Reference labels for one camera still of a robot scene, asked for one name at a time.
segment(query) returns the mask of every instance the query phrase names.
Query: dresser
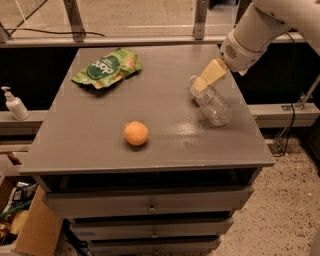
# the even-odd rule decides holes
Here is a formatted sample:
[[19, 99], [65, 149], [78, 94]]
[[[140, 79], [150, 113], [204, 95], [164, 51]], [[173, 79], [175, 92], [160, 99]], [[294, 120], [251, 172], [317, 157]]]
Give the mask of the dresser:
[[[189, 79], [216, 45], [125, 48], [143, 69], [100, 90], [71, 78], [116, 48], [79, 49], [20, 174], [95, 255], [210, 252], [274, 159], [230, 72], [217, 85], [227, 126], [213, 128], [192, 98]], [[134, 120], [150, 131], [143, 146], [124, 139]]]

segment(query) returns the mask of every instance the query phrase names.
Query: orange fruit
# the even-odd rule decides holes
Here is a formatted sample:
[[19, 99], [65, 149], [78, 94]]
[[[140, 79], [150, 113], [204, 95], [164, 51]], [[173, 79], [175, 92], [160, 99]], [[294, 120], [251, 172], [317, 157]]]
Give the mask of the orange fruit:
[[124, 137], [133, 146], [140, 146], [148, 139], [149, 131], [147, 126], [138, 121], [127, 123], [124, 128]]

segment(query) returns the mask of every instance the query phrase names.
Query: white pump bottle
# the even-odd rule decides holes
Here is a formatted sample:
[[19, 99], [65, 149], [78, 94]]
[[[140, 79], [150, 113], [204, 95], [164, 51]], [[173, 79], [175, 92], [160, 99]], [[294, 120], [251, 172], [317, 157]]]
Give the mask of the white pump bottle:
[[27, 119], [30, 113], [21, 99], [12, 95], [12, 93], [9, 91], [11, 89], [10, 87], [3, 86], [1, 89], [5, 92], [4, 96], [7, 99], [7, 108], [10, 110], [14, 118], [19, 121]]

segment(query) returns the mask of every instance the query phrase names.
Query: gray tabletop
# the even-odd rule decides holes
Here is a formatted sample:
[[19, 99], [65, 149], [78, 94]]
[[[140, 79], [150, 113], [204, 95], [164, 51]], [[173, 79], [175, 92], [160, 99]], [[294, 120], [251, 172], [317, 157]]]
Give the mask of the gray tabletop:
[[[139, 73], [101, 90], [84, 89], [71, 81], [80, 70], [114, 49], [79, 49], [21, 174], [274, 164], [231, 73], [217, 85], [233, 109], [233, 118], [225, 127], [211, 127], [189, 93], [189, 78], [200, 74], [219, 56], [216, 45], [128, 47], [144, 65]], [[150, 131], [147, 143], [141, 147], [130, 146], [123, 136], [126, 123], [133, 120], [144, 123]]]

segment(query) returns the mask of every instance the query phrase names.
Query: snack wrapper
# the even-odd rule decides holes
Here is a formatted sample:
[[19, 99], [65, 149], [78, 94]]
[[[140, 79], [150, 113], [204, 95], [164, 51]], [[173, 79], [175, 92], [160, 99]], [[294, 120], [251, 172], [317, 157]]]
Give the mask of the snack wrapper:
[[135, 53], [118, 48], [81, 70], [72, 77], [72, 81], [84, 85], [92, 84], [96, 89], [101, 89], [124, 80], [142, 69], [142, 66]]

